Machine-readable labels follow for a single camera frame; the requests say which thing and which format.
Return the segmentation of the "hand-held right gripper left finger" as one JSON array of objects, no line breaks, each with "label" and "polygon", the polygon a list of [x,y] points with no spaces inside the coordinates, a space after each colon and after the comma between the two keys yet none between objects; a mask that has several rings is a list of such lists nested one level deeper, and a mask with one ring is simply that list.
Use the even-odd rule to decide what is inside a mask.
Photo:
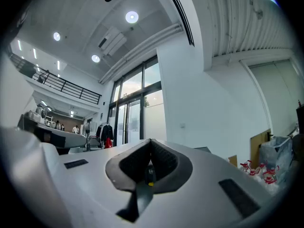
[{"label": "hand-held right gripper left finger", "polygon": [[122,191],[135,191],[136,184],[145,176],[151,160],[151,140],[112,157],[105,166],[105,172],[114,187]]}]

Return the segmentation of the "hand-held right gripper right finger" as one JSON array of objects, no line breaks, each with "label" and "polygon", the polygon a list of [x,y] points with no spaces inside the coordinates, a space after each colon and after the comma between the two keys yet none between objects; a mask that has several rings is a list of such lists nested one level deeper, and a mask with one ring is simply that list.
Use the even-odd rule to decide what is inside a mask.
[{"label": "hand-held right gripper right finger", "polygon": [[156,176],[154,194],[177,191],[188,181],[193,171],[192,162],[186,155],[156,139],[151,140],[151,161]]}]

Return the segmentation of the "clothes rack with black garments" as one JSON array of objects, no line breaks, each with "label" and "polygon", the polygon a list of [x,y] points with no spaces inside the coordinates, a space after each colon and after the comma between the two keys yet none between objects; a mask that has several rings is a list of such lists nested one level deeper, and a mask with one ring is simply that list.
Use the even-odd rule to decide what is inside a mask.
[{"label": "clothes rack with black garments", "polygon": [[111,141],[114,140],[114,133],[112,126],[106,122],[98,126],[96,131],[96,139],[99,142],[100,148],[105,149],[105,141],[110,138]]}]

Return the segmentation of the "grey counter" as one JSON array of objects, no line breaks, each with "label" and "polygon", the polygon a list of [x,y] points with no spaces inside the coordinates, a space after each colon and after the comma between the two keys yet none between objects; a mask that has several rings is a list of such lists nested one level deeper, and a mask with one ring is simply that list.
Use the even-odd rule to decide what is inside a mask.
[{"label": "grey counter", "polygon": [[56,147],[59,155],[68,154],[71,148],[85,147],[86,145],[84,135],[48,127],[43,123],[41,115],[33,111],[22,114],[17,127],[34,134],[43,143],[52,144]]}]

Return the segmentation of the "black framed glass door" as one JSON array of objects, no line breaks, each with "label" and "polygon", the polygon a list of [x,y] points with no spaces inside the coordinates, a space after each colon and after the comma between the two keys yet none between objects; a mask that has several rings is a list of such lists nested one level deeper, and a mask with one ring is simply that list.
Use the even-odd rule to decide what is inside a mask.
[{"label": "black framed glass door", "polygon": [[145,138],[166,139],[161,86],[157,56],[114,83],[107,121],[113,127],[115,146]]}]

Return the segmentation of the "wooden board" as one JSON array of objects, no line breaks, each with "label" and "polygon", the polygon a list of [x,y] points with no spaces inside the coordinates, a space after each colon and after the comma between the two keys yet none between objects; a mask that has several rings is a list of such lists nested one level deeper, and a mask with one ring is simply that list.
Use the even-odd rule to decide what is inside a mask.
[{"label": "wooden board", "polygon": [[258,135],[255,135],[250,138],[250,161],[251,168],[256,168],[259,165],[259,149],[260,145],[270,141],[271,138],[271,129],[268,129]]}]

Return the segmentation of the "pile of red-white plastic bags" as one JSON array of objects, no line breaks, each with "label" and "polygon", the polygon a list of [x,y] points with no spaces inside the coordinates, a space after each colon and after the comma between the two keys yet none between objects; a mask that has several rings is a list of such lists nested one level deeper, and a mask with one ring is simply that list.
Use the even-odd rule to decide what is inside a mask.
[{"label": "pile of red-white plastic bags", "polygon": [[277,184],[276,169],[267,169],[266,163],[260,163],[256,168],[251,167],[252,161],[248,160],[241,163],[239,168],[253,180],[262,185],[270,194],[274,195],[278,192],[279,186]]}]

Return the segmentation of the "black balcony railing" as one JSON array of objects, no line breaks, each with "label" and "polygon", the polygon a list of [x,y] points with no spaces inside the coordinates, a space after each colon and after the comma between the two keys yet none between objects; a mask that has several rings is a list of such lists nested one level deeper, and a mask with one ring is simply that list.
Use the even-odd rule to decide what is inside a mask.
[{"label": "black balcony railing", "polygon": [[14,53],[9,53],[9,59],[16,69],[28,78],[85,102],[95,105],[99,104],[101,98],[100,94],[62,79],[55,74],[50,73],[48,70],[44,70],[27,60],[22,59]]}]

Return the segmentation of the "white ceiling pipes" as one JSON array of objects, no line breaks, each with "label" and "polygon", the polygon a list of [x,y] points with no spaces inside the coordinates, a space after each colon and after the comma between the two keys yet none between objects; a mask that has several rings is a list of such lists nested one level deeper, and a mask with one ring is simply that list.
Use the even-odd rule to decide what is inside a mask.
[{"label": "white ceiling pipes", "polygon": [[183,27],[179,23],[175,23],[156,34],[150,36],[145,41],[137,45],[135,48],[130,50],[126,55],[118,60],[114,66],[112,66],[108,72],[98,81],[100,84],[104,84],[108,80],[112,79],[114,74],[117,73],[121,68],[129,65],[142,56],[154,50],[159,44],[168,40],[170,37],[183,31]]}]

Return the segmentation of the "white ceiling air conditioner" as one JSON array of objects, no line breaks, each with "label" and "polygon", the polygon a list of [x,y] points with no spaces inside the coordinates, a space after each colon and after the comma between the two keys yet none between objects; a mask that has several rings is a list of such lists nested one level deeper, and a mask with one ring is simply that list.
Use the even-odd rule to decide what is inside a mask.
[{"label": "white ceiling air conditioner", "polygon": [[113,56],[126,42],[127,38],[121,31],[115,27],[110,27],[101,39],[98,47],[104,55]]}]

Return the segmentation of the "black cabinet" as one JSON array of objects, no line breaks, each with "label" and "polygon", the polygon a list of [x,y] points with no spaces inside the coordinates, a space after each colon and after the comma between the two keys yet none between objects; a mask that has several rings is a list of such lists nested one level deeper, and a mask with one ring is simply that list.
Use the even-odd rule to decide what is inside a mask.
[{"label": "black cabinet", "polygon": [[296,113],[298,118],[299,133],[304,134],[304,105],[298,107],[296,109]]}]

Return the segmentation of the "black linear ceiling vent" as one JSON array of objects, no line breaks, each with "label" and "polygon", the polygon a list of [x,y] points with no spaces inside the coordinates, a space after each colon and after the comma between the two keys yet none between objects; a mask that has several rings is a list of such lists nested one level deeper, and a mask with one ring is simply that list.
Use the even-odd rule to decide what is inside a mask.
[{"label": "black linear ceiling vent", "polygon": [[191,31],[191,28],[190,28],[190,24],[189,24],[188,18],[186,16],[185,10],[184,10],[184,8],[181,4],[181,1],[180,0],[172,0],[172,2],[175,5],[175,7],[177,9],[177,12],[178,12],[178,14],[181,18],[184,30],[185,30],[187,38],[188,38],[189,45],[195,46],[194,38],[193,38],[192,31]]}]

